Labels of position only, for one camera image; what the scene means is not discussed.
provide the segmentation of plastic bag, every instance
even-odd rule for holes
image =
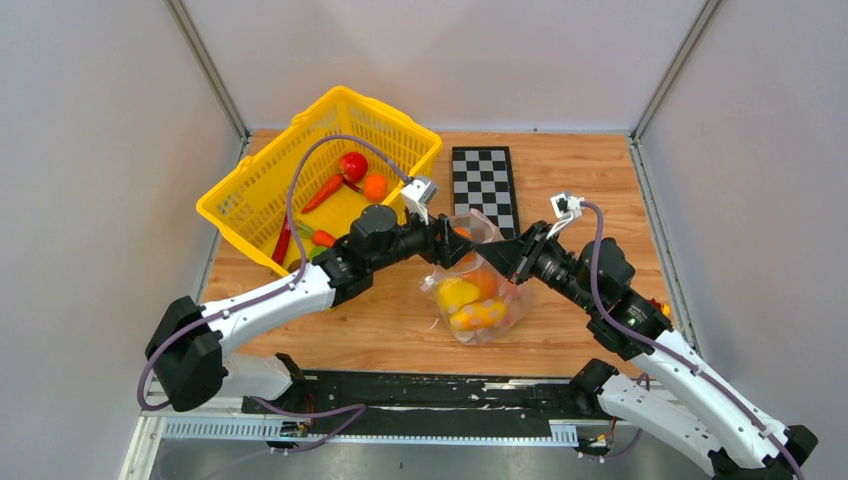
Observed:
[[[503,240],[500,230],[477,210],[453,216],[450,223],[476,243]],[[434,292],[441,318],[457,340],[471,345],[502,336],[530,310],[526,286],[509,283],[473,252],[450,270],[436,267],[422,290]]]

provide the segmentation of green vegetable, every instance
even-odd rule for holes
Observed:
[[[315,260],[315,257],[327,251],[327,247],[315,247],[309,252],[309,261]]]

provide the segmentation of orange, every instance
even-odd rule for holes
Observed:
[[[468,283],[476,285],[480,289],[480,298],[492,298],[498,292],[498,279],[495,274],[486,268],[478,268],[462,276]]]
[[[365,185],[362,188],[362,194],[371,203],[380,203],[386,199],[389,187],[386,182],[386,177],[379,173],[373,173],[365,177]]]

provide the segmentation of gray floor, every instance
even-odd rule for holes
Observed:
[[[621,447],[633,428],[617,429]],[[200,480],[246,454],[267,450],[260,442],[165,441],[161,475],[151,480]],[[656,479],[709,478],[686,457],[649,435],[627,458],[603,465],[552,447],[448,447],[328,444],[312,452],[262,455],[221,472],[216,479],[441,480],[441,479]]]

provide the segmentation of white wall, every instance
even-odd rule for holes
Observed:
[[[645,139],[706,357],[821,444],[848,415],[848,3],[725,2]]]
[[[334,85],[441,129],[635,127],[702,0],[185,0],[251,128]]]
[[[7,2],[0,64],[0,478],[115,478],[237,140],[161,1]]]

